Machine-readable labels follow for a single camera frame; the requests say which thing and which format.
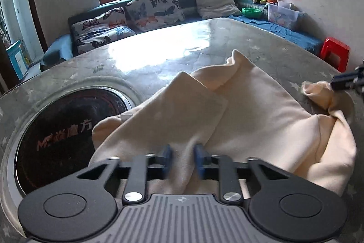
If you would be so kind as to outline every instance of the plastic storage box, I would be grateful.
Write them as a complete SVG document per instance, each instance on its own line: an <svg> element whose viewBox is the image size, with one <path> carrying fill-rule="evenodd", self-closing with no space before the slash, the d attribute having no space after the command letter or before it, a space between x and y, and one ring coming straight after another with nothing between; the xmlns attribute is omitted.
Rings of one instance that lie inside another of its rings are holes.
<svg viewBox="0 0 364 243"><path fill-rule="evenodd" d="M291 8L291 3L290 2L285 2L285 1L281 1L281 0L278 0L277 2L278 2L279 7L284 7L286 9Z"/></svg>
<svg viewBox="0 0 364 243"><path fill-rule="evenodd" d="M297 19L301 12L293 11L284 7L268 4L268 21L277 25L295 30Z"/></svg>

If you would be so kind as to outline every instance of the gray gripper base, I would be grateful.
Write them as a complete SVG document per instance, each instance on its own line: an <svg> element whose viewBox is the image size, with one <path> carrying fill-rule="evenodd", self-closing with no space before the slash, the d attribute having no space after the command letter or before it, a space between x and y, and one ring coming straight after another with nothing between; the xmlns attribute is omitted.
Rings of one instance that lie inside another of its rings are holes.
<svg viewBox="0 0 364 243"><path fill-rule="evenodd" d="M223 205L211 194L194 196L153 194L144 204L124 207L108 229L85 242L273 243L281 241L276 241L258 231L241 208Z"/></svg>

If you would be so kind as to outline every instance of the door frame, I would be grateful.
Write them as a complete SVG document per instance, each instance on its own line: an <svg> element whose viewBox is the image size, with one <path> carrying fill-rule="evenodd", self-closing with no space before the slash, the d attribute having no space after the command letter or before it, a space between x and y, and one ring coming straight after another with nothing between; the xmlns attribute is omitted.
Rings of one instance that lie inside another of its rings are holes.
<svg viewBox="0 0 364 243"><path fill-rule="evenodd" d="M30 12L32 13L32 17L33 17L34 27L37 32L40 45L42 46L43 52L46 52L48 50L48 46L47 46L46 38L44 37L44 34L43 34L42 26L40 25L37 7L35 5L35 0L28 0L28 1L29 1Z"/></svg>

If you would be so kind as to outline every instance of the butterfly pillow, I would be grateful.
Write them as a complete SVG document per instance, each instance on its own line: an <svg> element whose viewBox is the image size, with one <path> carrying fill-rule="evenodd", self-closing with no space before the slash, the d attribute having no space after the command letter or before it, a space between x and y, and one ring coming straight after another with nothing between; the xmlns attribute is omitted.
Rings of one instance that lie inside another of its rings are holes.
<svg viewBox="0 0 364 243"><path fill-rule="evenodd" d="M123 8L114 8L93 19L84 20L72 25L72 31L77 39L97 29L113 29L119 26L126 26L125 12Z"/></svg>
<svg viewBox="0 0 364 243"><path fill-rule="evenodd" d="M83 54L132 35L135 35L135 32L127 26L118 26L107 30L104 28L97 29L97 27L95 27L94 30L89 31L88 34L79 36L76 40L76 46L78 53Z"/></svg>
<svg viewBox="0 0 364 243"><path fill-rule="evenodd" d="M132 0L125 9L141 31L158 29L185 19L178 0Z"/></svg>

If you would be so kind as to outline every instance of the doorway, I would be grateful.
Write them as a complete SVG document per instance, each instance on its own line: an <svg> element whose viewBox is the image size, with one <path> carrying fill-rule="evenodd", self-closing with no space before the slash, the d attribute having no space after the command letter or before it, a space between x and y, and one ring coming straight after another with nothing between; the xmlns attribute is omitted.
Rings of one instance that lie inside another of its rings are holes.
<svg viewBox="0 0 364 243"><path fill-rule="evenodd" d="M40 73L39 64L44 51L34 26L29 0L0 0L0 38L1 46L6 50L5 54L1 49L0 55L9 56L10 67L19 82ZM5 74L0 73L2 89L13 87L4 86L1 75L4 77Z"/></svg>

